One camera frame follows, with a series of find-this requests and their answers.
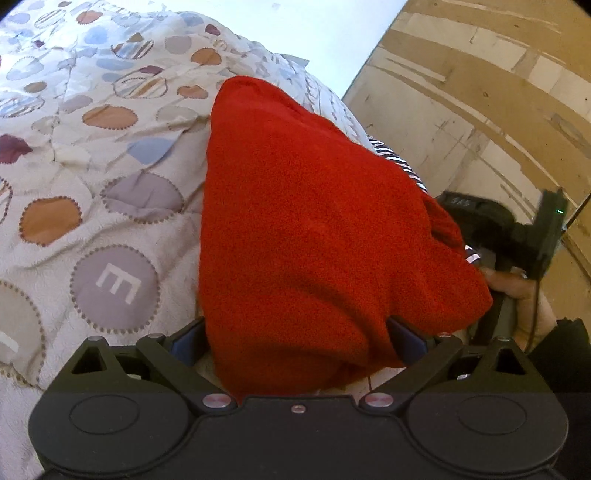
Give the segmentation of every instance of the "wooden wall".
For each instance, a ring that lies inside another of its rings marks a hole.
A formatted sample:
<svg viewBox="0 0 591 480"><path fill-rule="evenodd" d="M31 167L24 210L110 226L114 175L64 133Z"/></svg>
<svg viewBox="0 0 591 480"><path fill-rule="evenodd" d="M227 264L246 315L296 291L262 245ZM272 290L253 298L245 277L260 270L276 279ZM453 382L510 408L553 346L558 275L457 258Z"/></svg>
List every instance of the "wooden wall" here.
<svg viewBox="0 0 591 480"><path fill-rule="evenodd" d="M570 0L410 0L345 95L423 178L502 201L522 222L541 189L591 192L591 18ZM591 330L591 205L544 280Z"/></svg>

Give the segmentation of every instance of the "circular cap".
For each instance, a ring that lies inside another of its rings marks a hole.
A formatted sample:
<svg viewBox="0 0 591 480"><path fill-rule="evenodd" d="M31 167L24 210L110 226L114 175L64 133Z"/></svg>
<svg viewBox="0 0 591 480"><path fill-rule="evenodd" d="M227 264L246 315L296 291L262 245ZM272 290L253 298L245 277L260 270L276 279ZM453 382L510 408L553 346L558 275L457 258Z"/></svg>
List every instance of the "circular cap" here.
<svg viewBox="0 0 591 480"><path fill-rule="evenodd" d="M365 403L373 408L386 408L394 403L394 398L387 393L370 393L365 397Z"/></svg>
<svg viewBox="0 0 591 480"><path fill-rule="evenodd" d="M484 381L475 378L436 385L413 399L408 428L426 451L487 475L528 471L558 454L568 422L552 393L478 392Z"/></svg>
<svg viewBox="0 0 591 480"><path fill-rule="evenodd" d="M133 400L120 395L100 395L76 405L70 420L83 432L106 435L131 427L138 416L138 404Z"/></svg>
<svg viewBox="0 0 591 480"><path fill-rule="evenodd" d="M207 408L226 408L232 403L232 397L225 393L210 393L203 397L203 405Z"/></svg>
<svg viewBox="0 0 591 480"><path fill-rule="evenodd" d="M484 435L506 435L518 430L527 414L508 398L482 395L465 399L457 408L457 418L466 428Z"/></svg>
<svg viewBox="0 0 591 480"><path fill-rule="evenodd" d="M304 405L293 405L291 411L292 413L306 413L306 407Z"/></svg>
<svg viewBox="0 0 591 480"><path fill-rule="evenodd" d="M37 453L52 465L82 474L76 478L128 476L169 452L189 427L183 398L162 385L126 375L78 377L78 391L58 387L45 392L29 420ZM119 391L93 393L100 382Z"/></svg>

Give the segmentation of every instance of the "striped shirt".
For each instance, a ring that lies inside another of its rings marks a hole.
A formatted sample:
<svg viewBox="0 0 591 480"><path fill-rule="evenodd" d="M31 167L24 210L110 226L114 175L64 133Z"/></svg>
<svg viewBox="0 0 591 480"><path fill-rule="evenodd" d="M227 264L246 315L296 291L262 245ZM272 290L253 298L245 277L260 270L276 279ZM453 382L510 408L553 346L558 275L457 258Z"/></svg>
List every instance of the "striped shirt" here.
<svg viewBox="0 0 591 480"><path fill-rule="evenodd" d="M399 155L397 155L394 150L389 148L384 142L380 142L376 140L371 135L368 135L370 143L373 145L375 152L382 158L386 160L393 161L396 165L398 165L409 178L413 179L417 186L427 195L429 194L427 187L421 180L421 178L414 172L411 166L403 160ZM480 264L480 255L471 247L466 245L466 260L475 265Z"/></svg>

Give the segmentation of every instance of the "bedspread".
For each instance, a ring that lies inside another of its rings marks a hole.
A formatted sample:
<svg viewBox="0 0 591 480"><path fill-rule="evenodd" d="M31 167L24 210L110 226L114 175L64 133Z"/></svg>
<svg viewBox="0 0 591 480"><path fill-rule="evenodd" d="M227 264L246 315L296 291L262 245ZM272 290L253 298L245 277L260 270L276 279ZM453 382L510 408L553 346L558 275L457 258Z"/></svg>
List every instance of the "bedspread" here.
<svg viewBox="0 0 591 480"><path fill-rule="evenodd" d="M20 480L41 471L30 411L84 338L194 318L225 79L265 79L372 146L303 67L194 12L26 0L0 26L0 479Z"/></svg>

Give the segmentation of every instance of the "white wall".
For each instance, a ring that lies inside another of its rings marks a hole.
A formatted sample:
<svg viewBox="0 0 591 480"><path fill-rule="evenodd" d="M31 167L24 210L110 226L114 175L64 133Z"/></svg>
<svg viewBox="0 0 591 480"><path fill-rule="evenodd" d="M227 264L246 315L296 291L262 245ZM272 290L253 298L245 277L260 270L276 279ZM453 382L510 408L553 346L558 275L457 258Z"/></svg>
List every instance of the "white wall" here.
<svg viewBox="0 0 591 480"><path fill-rule="evenodd" d="M130 10L160 2L110 0ZM310 60L308 71L343 96L404 0L163 0L196 11L275 53Z"/></svg>

